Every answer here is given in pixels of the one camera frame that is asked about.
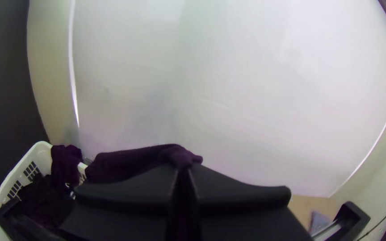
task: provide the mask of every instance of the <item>dark wall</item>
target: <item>dark wall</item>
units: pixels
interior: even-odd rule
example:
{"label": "dark wall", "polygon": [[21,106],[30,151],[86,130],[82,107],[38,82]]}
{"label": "dark wall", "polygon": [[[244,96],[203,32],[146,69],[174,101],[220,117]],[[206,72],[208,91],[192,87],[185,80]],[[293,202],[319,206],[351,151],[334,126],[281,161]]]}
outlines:
{"label": "dark wall", "polygon": [[28,0],[0,0],[0,184],[37,141],[48,141],[26,54]]}

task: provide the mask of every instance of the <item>dark purple towel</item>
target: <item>dark purple towel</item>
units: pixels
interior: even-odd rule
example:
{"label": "dark purple towel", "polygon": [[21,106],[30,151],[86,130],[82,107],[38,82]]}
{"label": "dark purple towel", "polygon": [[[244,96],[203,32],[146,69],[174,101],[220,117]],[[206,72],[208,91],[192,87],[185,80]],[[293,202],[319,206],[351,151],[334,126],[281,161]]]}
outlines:
{"label": "dark purple towel", "polygon": [[51,148],[51,175],[37,175],[18,195],[25,214],[48,229],[57,228],[70,213],[74,200],[70,188],[78,185],[81,150],[73,145]]}
{"label": "dark purple towel", "polygon": [[70,187],[78,186],[80,179],[77,170],[78,163],[83,158],[81,150],[73,145],[67,147],[63,145],[54,145],[51,148],[51,181],[54,187],[69,190],[65,184]]}
{"label": "dark purple towel", "polygon": [[189,167],[203,158],[177,144],[156,145],[140,149],[99,153],[86,168],[88,183],[120,182],[146,172],[163,163],[177,169]]}

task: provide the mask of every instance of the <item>wall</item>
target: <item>wall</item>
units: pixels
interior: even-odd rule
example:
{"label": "wall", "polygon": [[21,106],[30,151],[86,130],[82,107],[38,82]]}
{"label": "wall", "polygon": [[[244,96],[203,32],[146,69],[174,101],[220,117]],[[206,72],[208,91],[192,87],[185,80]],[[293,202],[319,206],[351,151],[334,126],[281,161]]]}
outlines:
{"label": "wall", "polygon": [[28,63],[35,99],[50,142],[78,145],[68,60],[71,1],[31,0]]}
{"label": "wall", "polygon": [[0,0],[0,184],[24,153],[48,141],[26,55],[27,0]]}
{"label": "wall", "polygon": [[[371,220],[363,234],[377,225],[386,215],[386,129],[376,147],[358,171],[331,199],[344,203],[352,201],[365,211]],[[386,229],[386,221],[379,226]],[[380,240],[384,232],[375,231],[364,240]]]}
{"label": "wall", "polygon": [[240,181],[329,196],[386,125],[377,1],[82,0],[73,31],[90,158],[176,142]]}

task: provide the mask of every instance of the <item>tan floor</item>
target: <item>tan floor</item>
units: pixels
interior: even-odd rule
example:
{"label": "tan floor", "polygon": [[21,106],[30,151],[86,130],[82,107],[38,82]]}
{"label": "tan floor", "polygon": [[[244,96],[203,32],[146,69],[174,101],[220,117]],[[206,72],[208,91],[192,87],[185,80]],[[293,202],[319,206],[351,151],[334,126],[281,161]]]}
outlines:
{"label": "tan floor", "polygon": [[293,195],[288,204],[288,208],[306,230],[309,230],[312,211],[318,211],[333,220],[341,206],[342,204],[338,201],[329,198],[299,195]]}

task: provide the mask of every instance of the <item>laundry basket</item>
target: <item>laundry basket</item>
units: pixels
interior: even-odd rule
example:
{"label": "laundry basket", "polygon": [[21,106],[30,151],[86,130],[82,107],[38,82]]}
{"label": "laundry basket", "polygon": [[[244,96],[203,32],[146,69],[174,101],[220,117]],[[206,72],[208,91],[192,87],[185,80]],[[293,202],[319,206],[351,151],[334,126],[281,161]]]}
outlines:
{"label": "laundry basket", "polygon": [[[5,180],[0,186],[0,207],[7,203],[10,199],[20,199],[17,195],[18,191],[30,184],[32,179],[38,173],[42,175],[49,175],[51,173],[51,150],[52,145],[40,141],[23,156],[11,172],[5,177]],[[80,172],[80,183],[86,178],[85,169],[87,165],[83,163],[78,164],[78,171]],[[0,241],[10,241],[10,238],[5,234],[0,227]]]}

